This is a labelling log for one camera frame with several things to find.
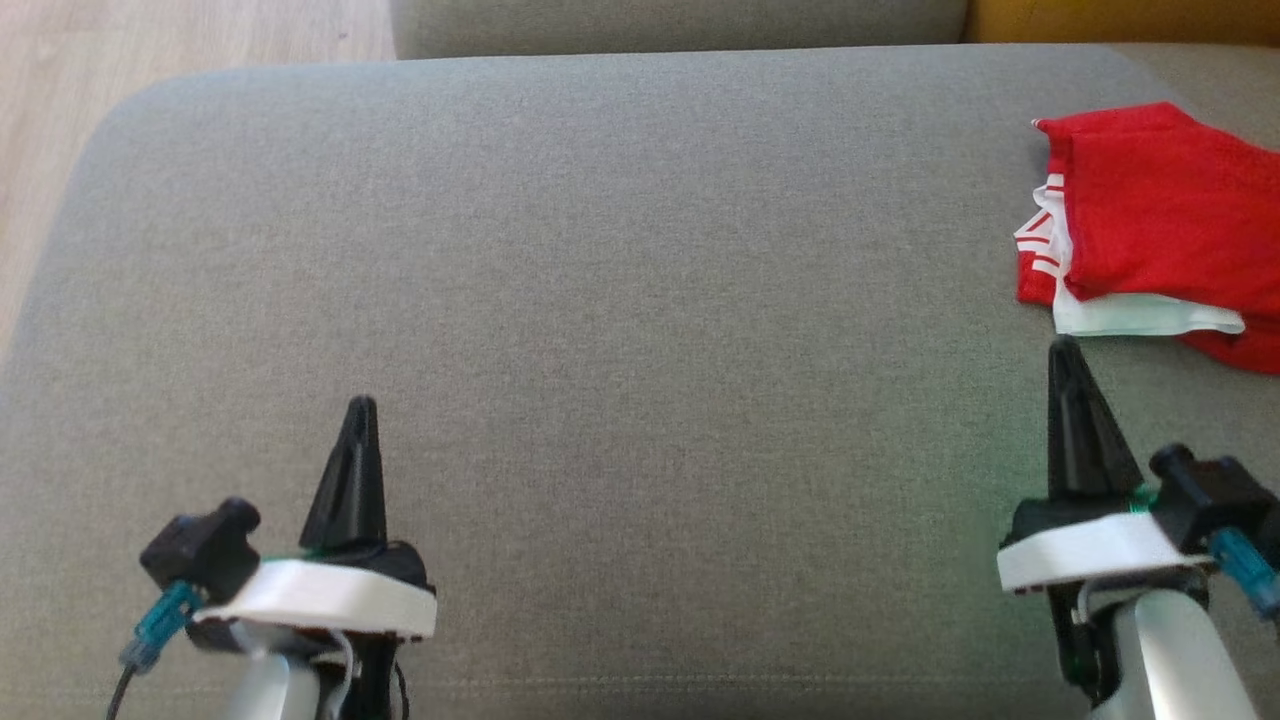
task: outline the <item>blue cable connector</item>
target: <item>blue cable connector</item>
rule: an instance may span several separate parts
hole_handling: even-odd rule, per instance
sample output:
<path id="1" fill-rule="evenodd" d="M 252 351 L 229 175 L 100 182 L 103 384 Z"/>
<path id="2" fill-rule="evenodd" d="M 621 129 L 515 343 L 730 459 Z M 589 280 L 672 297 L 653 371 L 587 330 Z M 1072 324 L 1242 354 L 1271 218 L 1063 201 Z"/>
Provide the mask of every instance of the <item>blue cable connector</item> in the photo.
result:
<path id="1" fill-rule="evenodd" d="M 187 626 L 191 616 L 204 603 L 204 598 L 188 583 L 178 580 L 169 585 L 133 628 L 133 641 L 120 652 L 120 664 L 133 667 L 138 675 L 150 673 L 160 660 L 164 646 Z"/>
<path id="2" fill-rule="evenodd" d="M 1224 528 L 1208 538 L 1208 552 L 1231 577 L 1258 618 L 1280 620 L 1280 580 L 1249 538 L 1235 528 Z"/>

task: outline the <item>mustard yellow fabric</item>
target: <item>mustard yellow fabric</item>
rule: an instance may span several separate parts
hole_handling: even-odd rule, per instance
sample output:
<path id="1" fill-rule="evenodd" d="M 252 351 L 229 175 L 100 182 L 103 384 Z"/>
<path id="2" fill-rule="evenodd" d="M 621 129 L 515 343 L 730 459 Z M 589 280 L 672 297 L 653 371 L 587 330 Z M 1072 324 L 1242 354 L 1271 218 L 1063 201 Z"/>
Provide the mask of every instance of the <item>mustard yellow fabric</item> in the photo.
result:
<path id="1" fill-rule="evenodd" d="M 1280 0 L 973 0 L 965 37 L 1280 46 Z"/>

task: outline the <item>light wood floor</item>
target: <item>light wood floor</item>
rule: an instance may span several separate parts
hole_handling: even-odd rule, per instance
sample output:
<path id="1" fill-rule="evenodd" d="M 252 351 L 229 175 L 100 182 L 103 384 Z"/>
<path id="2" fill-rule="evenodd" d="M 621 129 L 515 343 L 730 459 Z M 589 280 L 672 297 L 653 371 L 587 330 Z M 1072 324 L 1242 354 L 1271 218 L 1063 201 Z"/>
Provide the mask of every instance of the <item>light wood floor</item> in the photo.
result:
<path id="1" fill-rule="evenodd" d="M 0 365 L 72 165 L 168 77 L 389 60 L 387 0 L 0 0 Z"/>

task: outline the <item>gray ottoman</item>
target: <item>gray ottoman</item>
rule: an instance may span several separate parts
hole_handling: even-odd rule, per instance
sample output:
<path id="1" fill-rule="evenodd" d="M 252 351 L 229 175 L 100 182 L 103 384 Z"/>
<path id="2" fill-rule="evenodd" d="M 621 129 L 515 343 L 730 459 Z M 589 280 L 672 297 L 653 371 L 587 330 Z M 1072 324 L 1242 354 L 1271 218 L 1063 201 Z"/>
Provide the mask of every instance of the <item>gray ottoman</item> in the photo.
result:
<path id="1" fill-rule="evenodd" d="M 1277 82 L 1266 50 L 940 46 L 148 90 L 81 160 L 0 380 L 0 714 L 101 711 L 172 515 L 242 495 L 289 551 L 367 392 L 440 591 L 421 716 L 1079 717 L 995 571 L 1044 487 L 1028 120 L 1174 99 L 1277 146 Z M 1275 378 L 1084 347 L 1137 452 L 1280 487 Z M 1222 583 L 1215 615 L 1280 714 L 1274 641 Z M 122 717 L 216 717 L 241 667 L 179 641 Z"/>

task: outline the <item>red garment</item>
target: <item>red garment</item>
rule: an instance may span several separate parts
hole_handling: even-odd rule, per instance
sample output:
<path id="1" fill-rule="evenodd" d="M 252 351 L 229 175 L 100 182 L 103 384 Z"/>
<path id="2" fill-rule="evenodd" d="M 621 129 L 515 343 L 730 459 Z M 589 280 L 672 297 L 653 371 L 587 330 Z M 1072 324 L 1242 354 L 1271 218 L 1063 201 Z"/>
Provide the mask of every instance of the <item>red garment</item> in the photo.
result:
<path id="1" fill-rule="evenodd" d="M 1229 307 L 1244 333 L 1179 337 L 1224 363 L 1280 373 L 1280 154 L 1167 102 L 1037 127 L 1050 137 L 1050 173 L 1065 178 L 1071 293 Z"/>

